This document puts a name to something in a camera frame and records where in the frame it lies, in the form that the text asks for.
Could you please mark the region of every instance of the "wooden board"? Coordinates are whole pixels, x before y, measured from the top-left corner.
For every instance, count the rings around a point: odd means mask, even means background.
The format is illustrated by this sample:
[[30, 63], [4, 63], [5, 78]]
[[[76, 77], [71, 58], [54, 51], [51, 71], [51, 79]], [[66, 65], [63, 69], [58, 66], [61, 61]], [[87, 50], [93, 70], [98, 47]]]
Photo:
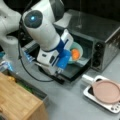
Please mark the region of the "wooden board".
[[47, 120], [43, 101], [0, 73], [0, 107], [8, 120]]

